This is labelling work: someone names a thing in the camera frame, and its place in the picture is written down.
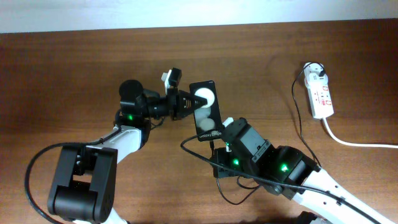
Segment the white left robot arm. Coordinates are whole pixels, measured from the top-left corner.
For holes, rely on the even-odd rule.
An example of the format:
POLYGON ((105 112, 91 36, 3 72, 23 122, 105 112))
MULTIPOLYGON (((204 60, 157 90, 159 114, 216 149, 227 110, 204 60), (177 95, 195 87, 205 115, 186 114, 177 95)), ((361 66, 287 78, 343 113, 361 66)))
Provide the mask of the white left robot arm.
POLYGON ((179 120, 215 102, 203 87, 191 92, 176 84, 165 87, 160 96, 137 80, 123 82, 113 131, 94 142, 62 147, 47 202, 50 214, 74 223, 125 223, 113 207, 118 163, 144 146, 152 118, 179 120))

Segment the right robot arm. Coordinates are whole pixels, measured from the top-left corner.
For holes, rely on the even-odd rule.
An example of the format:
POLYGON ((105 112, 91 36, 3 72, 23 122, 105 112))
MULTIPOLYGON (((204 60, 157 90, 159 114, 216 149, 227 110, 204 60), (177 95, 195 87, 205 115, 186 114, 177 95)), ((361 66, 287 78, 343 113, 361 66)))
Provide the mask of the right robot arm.
POLYGON ((255 180, 270 194, 282 195, 329 223, 389 223, 389 219, 344 189, 302 151, 274 147, 244 119, 228 118, 211 136, 228 151, 215 156, 216 166, 255 180))

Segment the black smartphone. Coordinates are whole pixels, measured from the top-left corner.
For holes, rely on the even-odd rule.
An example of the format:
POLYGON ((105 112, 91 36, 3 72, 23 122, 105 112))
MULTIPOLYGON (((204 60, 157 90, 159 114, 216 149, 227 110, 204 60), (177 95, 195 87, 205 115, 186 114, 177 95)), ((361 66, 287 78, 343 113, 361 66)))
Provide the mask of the black smartphone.
POLYGON ((191 83, 189 85, 190 92, 195 96, 205 98, 207 104, 195 110, 194 120, 197 139, 200 142, 212 141, 221 138, 221 130, 224 129, 216 86, 213 80, 191 83))

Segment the white charger plug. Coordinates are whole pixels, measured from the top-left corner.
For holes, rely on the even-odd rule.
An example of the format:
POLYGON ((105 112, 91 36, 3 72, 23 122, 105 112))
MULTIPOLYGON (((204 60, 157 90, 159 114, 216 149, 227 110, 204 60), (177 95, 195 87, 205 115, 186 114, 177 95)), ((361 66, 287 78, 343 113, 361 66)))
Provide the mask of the white charger plug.
POLYGON ((328 84, 328 76, 321 63, 307 62, 304 66, 304 83, 308 89, 326 86, 328 84))

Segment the white power strip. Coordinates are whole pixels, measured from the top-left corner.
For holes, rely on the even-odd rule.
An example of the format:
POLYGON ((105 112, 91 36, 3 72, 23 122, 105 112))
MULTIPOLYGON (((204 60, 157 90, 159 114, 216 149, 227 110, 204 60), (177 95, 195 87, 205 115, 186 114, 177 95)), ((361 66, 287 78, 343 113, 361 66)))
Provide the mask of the white power strip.
POLYGON ((333 115, 334 109, 328 84, 318 88, 307 88, 307 90, 312 116, 315 119, 323 119, 333 115))

